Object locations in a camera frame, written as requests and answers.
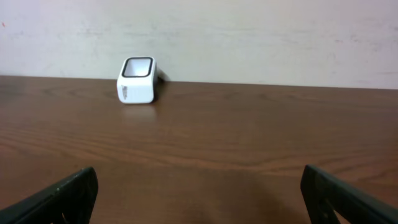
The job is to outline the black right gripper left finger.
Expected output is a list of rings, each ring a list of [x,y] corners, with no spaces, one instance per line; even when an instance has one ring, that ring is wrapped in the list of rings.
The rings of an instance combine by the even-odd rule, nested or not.
[[[98,179],[87,167],[1,210],[1,223],[89,223]]]

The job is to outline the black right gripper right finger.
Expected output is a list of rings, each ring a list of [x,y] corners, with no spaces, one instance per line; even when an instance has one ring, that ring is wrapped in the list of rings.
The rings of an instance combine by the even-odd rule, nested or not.
[[[397,223],[397,209],[313,165],[306,165],[300,189],[312,224]]]

